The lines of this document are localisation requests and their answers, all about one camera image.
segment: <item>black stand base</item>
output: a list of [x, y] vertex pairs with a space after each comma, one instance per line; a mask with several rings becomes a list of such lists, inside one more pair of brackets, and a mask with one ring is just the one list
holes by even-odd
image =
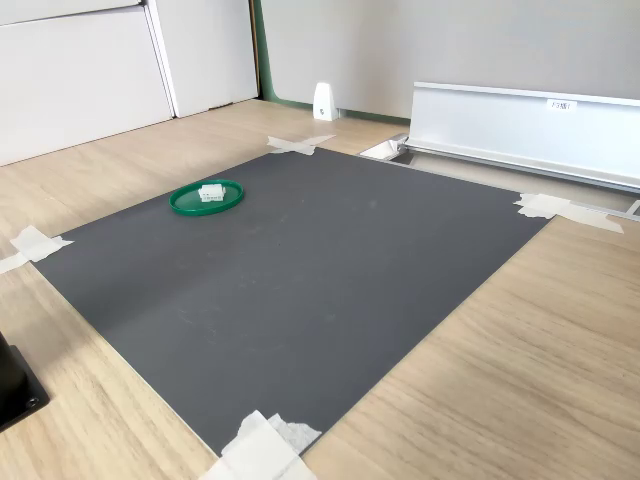
[[402, 165], [411, 165], [411, 161], [413, 160], [414, 154], [407, 150], [404, 153], [401, 153], [397, 157], [389, 160], [391, 163], [401, 163]]
[[11, 346], [10, 349], [20, 368], [27, 374], [27, 380], [12, 395], [8, 405], [0, 410], [0, 432], [37, 412], [49, 403], [49, 395], [44, 391], [20, 351], [14, 346]]

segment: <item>tape piece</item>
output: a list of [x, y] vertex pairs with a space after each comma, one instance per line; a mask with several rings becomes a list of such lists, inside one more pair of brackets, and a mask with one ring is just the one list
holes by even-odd
[[18, 268], [29, 260], [39, 262], [62, 247], [73, 242], [62, 237], [49, 238], [33, 225], [23, 229], [16, 238], [9, 240], [18, 253], [0, 260], [0, 274]]
[[[287, 424], [279, 415], [274, 415], [270, 420], [281, 427], [284, 424], [301, 431], [297, 427], [290, 427], [301, 424]], [[201, 480], [317, 479], [295, 449], [256, 410], [242, 421], [236, 438], [222, 449], [222, 457]]]
[[16, 253], [15, 255], [11, 255], [10, 257], [3, 258], [2, 260], [0, 260], [0, 274], [8, 272], [9, 270], [13, 270], [14, 268], [21, 267], [28, 261], [29, 259], [21, 253]]
[[306, 423], [287, 423], [276, 413], [269, 418], [269, 425], [287, 442], [296, 455], [300, 455], [322, 432]]
[[301, 142], [290, 142], [288, 140], [282, 140], [281, 138], [267, 137], [269, 139], [267, 145], [276, 147], [277, 150], [274, 150], [271, 153], [298, 152], [304, 155], [313, 155], [313, 152], [316, 149], [316, 145], [333, 137], [335, 137], [335, 135], [311, 137], [307, 138], [306, 140], [302, 140]]
[[616, 233], [624, 233], [622, 227], [607, 218], [604, 212], [598, 212], [589, 208], [573, 205], [566, 198], [552, 197], [544, 194], [520, 194], [521, 199], [514, 202], [522, 208], [518, 213], [527, 217], [544, 217], [552, 218], [560, 215], [568, 220], [591, 225], [592, 227], [602, 228]]

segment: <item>green dish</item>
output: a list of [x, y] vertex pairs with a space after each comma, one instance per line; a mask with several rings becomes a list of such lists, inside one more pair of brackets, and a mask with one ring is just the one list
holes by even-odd
[[[224, 200], [221, 202], [203, 202], [200, 200], [200, 195], [198, 194], [200, 187], [216, 183], [219, 183], [226, 189]], [[202, 182], [192, 183], [173, 192], [171, 197], [169, 197], [169, 205], [171, 205], [174, 212], [180, 215], [211, 215], [235, 207], [243, 197], [244, 189], [242, 185], [237, 182], [222, 179], [204, 180]]]

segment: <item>white cabinet door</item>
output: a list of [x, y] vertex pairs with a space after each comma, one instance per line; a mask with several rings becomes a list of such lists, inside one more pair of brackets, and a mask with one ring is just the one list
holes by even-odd
[[137, 5], [140, 0], [2, 0], [0, 25]]
[[409, 118], [413, 82], [640, 99], [638, 0], [262, 0], [273, 89]]
[[176, 115], [258, 95], [247, 0], [149, 0]]
[[142, 7], [0, 27], [0, 165], [171, 118]]

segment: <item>white sticker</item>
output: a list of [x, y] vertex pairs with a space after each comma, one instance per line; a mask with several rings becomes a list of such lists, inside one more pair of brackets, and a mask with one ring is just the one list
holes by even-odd
[[570, 100], [547, 100], [547, 110], [553, 110], [554, 112], [575, 112], [578, 108], [578, 102]]

